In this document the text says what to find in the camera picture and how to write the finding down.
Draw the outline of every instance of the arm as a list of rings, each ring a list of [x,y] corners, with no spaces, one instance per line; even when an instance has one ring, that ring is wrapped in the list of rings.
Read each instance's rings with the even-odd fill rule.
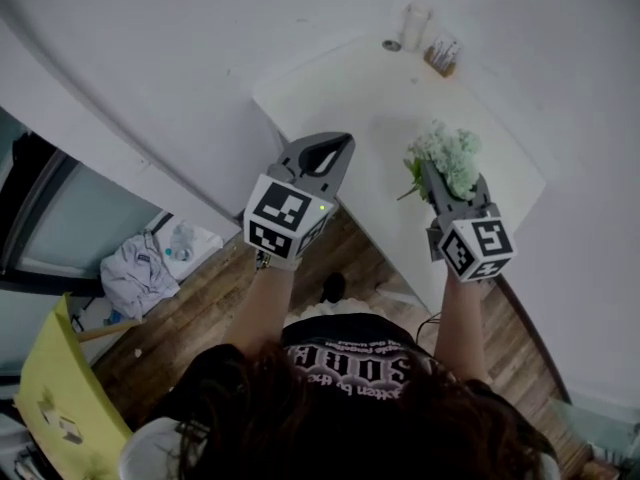
[[[449,271],[434,357],[460,380],[487,379],[480,314],[480,286]]]
[[[244,355],[260,351],[269,341],[279,341],[289,311],[294,272],[259,270],[222,343],[234,345]]]

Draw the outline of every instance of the wooden floor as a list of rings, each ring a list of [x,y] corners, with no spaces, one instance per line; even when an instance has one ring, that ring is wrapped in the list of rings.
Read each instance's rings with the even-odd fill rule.
[[[242,237],[232,240],[161,303],[146,324],[130,330],[95,366],[107,394],[135,428],[158,399],[180,378],[190,361],[216,345],[253,277],[253,249]],[[429,313],[392,302],[375,286],[395,276],[357,225],[340,211],[310,246],[296,275],[292,311],[318,302],[322,282],[339,271],[347,279],[346,297],[380,307],[415,336]],[[559,391],[542,355],[502,291],[483,286],[485,351],[493,389],[513,403],[554,445],[565,477],[580,471],[589,454],[555,415],[550,400]],[[437,325],[423,327],[419,344],[433,351]],[[136,349],[142,354],[136,358]]]

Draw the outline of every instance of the white flowers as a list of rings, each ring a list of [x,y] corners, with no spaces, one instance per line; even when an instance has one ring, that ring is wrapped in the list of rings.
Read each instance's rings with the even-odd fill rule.
[[[480,146],[480,138],[469,130],[458,129],[450,133],[442,121],[432,121],[424,135],[408,148],[412,158],[405,160],[405,165],[414,175],[415,188],[422,185],[421,162],[431,160],[455,197],[472,199],[480,175],[474,156]],[[420,190],[424,199],[426,194],[423,192]]]

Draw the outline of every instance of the shoe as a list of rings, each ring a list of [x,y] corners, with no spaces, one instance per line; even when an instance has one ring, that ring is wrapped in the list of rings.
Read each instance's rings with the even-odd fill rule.
[[[320,296],[320,302],[335,304],[344,298],[347,280],[340,272],[334,272],[327,277],[322,287],[324,290]]]

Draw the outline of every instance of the white table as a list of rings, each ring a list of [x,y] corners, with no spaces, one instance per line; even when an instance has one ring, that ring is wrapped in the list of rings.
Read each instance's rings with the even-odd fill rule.
[[[506,224],[518,228],[545,182],[514,138],[460,83],[441,78],[418,54],[388,52],[370,35],[256,87],[254,99],[289,141],[351,133],[356,150],[338,192],[353,219],[432,312],[446,267],[432,263],[425,228],[435,218],[411,186],[406,148],[434,118],[482,139],[477,162]]]

